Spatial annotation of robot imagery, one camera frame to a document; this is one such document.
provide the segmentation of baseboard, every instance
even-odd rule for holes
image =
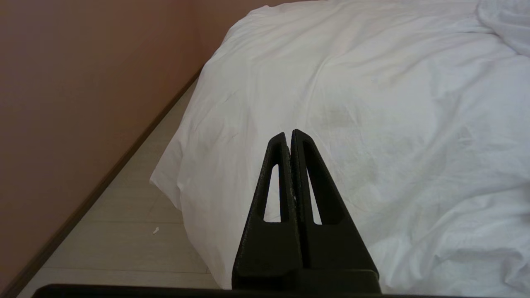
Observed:
[[[114,165],[110,172],[103,178],[103,180],[94,188],[90,195],[85,199],[81,206],[66,220],[61,228],[51,237],[51,239],[42,247],[35,257],[24,267],[24,269],[11,281],[7,288],[0,294],[1,298],[16,298],[18,294],[24,289],[28,282],[35,276],[39,269],[44,265],[52,253],[59,247],[62,241],[70,234],[77,223],[83,218],[86,212],[92,207],[96,200],[105,191],[107,186],[114,180],[121,169],[127,164],[129,159],[136,153],[142,143],[153,132],[156,126],[164,119],[176,102],[184,95],[186,90],[199,77],[202,67],[189,79],[186,85],[179,90],[173,99],[166,105],[166,107],[156,116],[151,124],[144,130],[129,150],[121,157],[121,159]]]

